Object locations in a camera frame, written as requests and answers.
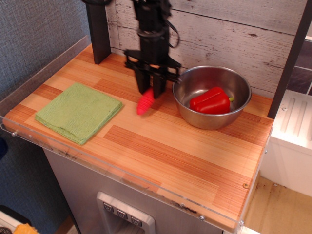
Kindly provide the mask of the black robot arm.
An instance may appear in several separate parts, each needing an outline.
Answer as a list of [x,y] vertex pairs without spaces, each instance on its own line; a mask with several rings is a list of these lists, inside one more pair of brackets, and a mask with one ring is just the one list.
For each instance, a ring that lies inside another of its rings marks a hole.
[[178,32],[168,21],[171,4],[167,0],[135,0],[133,4],[140,49],[124,51],[125,65],[134,70],[139,92],[152,88],[158,98],[168,80],[179,82],[181,64],[169,56],[169,49],[174,48],[169,42],[170,29]]

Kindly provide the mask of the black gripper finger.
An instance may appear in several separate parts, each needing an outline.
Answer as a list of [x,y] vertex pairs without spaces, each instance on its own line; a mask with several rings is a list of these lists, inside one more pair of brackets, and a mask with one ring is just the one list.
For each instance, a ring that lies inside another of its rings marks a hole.
[[153,92],[155,99],[165,91],[166,81],[167,79],[164,75],[153,75]]
[[138,90],[141,94],[144,94],[149,88],[149,75],[142,70],[135,69],[136,82]]

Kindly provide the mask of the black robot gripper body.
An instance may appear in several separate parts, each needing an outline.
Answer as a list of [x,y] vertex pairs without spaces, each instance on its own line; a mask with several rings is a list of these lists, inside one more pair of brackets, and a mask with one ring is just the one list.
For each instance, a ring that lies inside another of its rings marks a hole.
[[166,79],[179,83],[180,64],[169,57],[170,47],[167,36],[141,37],[139,50],[124,51],[126,67],[145,71],[149,76],[164,75]]

